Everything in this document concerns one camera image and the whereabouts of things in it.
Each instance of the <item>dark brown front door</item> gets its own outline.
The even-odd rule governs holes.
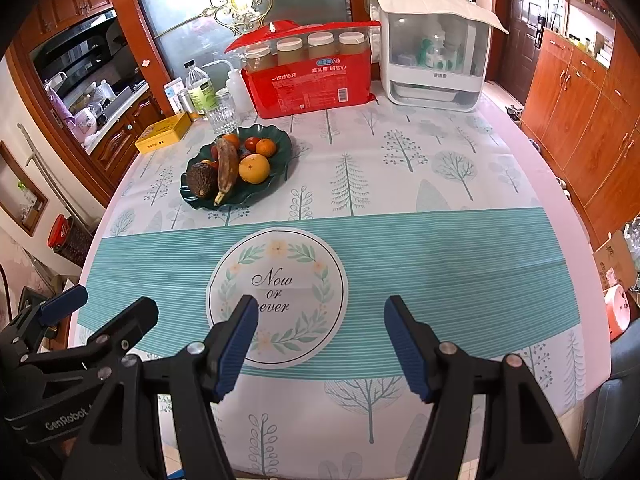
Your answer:
[[[538,54],[538,16],[546,16],[548,0],[510,0],[509,37],[498,83],[524,104],[529,94]]]

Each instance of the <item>dark green scalloped plate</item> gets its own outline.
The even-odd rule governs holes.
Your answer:
[[[217,206],[214,205],[212,198],[207,200],[198,198],[187,187],[187,171],[189,171],[189,168],[197,162],[211,159],[211,147],[215,145],[216,142],[214,141],[210,144],[206,144],[205,146],[202,146],[198,154],[187,163],[187,168],[180,177],[180,194],[184,201],[194,209],[209,209],[211,211],[216,211],[225,205],[242,205],[250,198],[252,200],[257,200],[260,198],[260,195],[265,194],[270,187],[274,186],[274,183],[279,181],[280,176],[285,173],[287,166],[291,161],[293,152],[291,139],[289,139],[289,136],[285,132],[279,130],[273,125],[262,126],[261,124],[254,124],[249,128],[238,128],[236,133],[240,137],[241,146],[244,145],[245,140],[249,137],[271,139],[276,143],[278,151],[269,159],[269,176],[260,184],[249,184],[238,177],[231,193],[226,196],[222,204]]]

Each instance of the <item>orange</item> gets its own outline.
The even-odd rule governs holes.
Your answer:
[[[255,153],[264,155],[267,158],[274,155],[277,151],[278,147],[271,139],[260,139],[255,145]]]
[[[248,155],[240,161],[238,174],[249,184],[260,184],[269,176],[269,161],[258,153]]]
[[[237,135],[235,134],[226,134],[222,136],[223,139],[228,140],[229,142],[231,142],[235,147],[236,150],[240,149],[240,139]]]

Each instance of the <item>green label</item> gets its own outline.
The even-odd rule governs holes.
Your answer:
[[[191,97],[196,110],[212,110],[218,104],[216,93],[208,81],[189,90],[189,97]]]

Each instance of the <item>white storage box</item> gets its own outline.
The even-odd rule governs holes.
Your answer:
[[[507,33],[494,13],[465,0],[371,0],[371,10],[382,24],[380,79],[391,101],[463,112],[476,106],[489,30]]]

